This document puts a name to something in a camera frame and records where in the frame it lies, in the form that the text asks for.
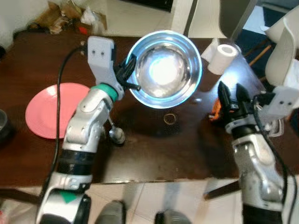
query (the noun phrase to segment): wooden table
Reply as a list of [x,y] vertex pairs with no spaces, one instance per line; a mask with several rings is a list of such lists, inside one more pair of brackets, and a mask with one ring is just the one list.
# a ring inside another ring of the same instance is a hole
[[[117,62],[123,60],[138,40],[112,37]],[[8,114],[16,135],[0,148],[0,187],[41,185],[49,171],[54,140],[33,134],[25,122],[25,110],[39,91],[56,84],[58,69],[67,53],[86,37],[82,35],[22,34],[0,63],[0,108]],[[200,53],[211,39],[192,39]],[[139,103],[128,91],[115,103],[112,118],[126,134],[124,146],[109,139],[99,145],[94,181],[101,183],[179,181],[238,176],[231,136],[207,120],[222,80],[235,91],[244,85],[253,96],[263,90],[245,59],[238,56],[222,76],[211,74],[203,60],[203,76],[197,91],[182,105],[158,110]],[[67,64],[63,82],[93,86],[95,79],[86,57],[76,54]],[[174,113],[174,125],[164,123]],[[299,139],[285,125],[285,134],[273,139],[291,170],[298,173]]]

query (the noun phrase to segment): dark wooden table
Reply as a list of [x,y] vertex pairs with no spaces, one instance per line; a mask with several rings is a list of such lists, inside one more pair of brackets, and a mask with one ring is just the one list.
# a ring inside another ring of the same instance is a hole
[[[54,140],[33,134],[25,122],[25,110],[39,91],[56,84],[58,69],[67,53],[86,37],[82,35],[22,34],[0,63],[0,108],[8,114],[16,135],[0,148],[0,187],[41,185],[49,171]],[[136,37],[113,37],[117,62],[122,61]],[[211,39],[192,39],[200,53]],[[209,177],[237,177],[231,136],[207,121],[222,80],[235,91],[241,83],[251,96],[263,89],[240,55],[222,76],[211,74],[203,60],[203,76],[197,91],[182,105],[158,110],[139,103],[130,92],[115,103],[112,118],[126,134],[124,146],[109,139],[99,145],[94,181],[102,183],[179,181]],[[93,86],[95,79],[86,57],[77,54],[67,64],[63,82]],[[164,123],[174,113],[174,125]],[[298,173],[299,139],[285,125],[285,134],[273,139],[286,164]]]

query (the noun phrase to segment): plate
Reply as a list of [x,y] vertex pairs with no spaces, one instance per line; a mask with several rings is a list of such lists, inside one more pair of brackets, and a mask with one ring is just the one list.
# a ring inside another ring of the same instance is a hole
[[195,45],[187,37],[163,30],[141,38],[130,50],[137,57],[129,82],[141,90],[130,89],[144,105],[163,109],[186,101],[199,85],[202,63]]
[[[89,88],[77,83],[60,84],[60,129],[63,138],[66,127],[79,102]],[[47,139],[56,138],[57,85],[40,91],[29,102],[25,119],[28,128],[36,135]]]

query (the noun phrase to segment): person's foot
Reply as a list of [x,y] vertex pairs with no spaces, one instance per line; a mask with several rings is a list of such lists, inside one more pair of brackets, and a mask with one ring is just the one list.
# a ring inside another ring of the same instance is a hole
[[156,214],[155,224],[191,224],[191,222],[181,212],[167,210]]
[[105,205],[95,224],[125,224],[126,209],[120,201],[112,201]]

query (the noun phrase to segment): toilet paper roll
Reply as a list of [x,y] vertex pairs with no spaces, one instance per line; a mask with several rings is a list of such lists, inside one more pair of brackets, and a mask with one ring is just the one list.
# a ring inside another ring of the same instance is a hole
[[237,55],[238,50],[236,48],[228,44],[221,44],[217,47],[207,68],[216,75],[222,75]]

